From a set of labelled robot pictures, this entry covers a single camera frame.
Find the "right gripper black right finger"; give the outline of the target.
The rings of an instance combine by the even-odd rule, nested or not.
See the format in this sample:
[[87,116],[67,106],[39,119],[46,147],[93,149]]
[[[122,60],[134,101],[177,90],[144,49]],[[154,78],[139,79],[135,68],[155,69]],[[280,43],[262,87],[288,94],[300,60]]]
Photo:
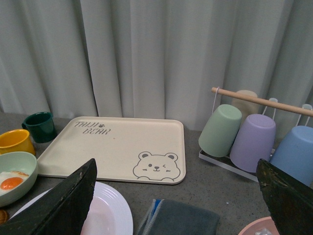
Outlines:
[[281,235],[313,233],[313,189],[260,159],[256,176],[264,202]]

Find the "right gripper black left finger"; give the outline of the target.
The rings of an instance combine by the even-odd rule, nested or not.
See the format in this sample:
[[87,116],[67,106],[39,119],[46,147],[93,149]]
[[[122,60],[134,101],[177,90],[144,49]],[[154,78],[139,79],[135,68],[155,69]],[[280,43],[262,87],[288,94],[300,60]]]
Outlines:
[[32,205],[0,227],[2,235],[79,235],[93,199],[97,176],[90,159]]

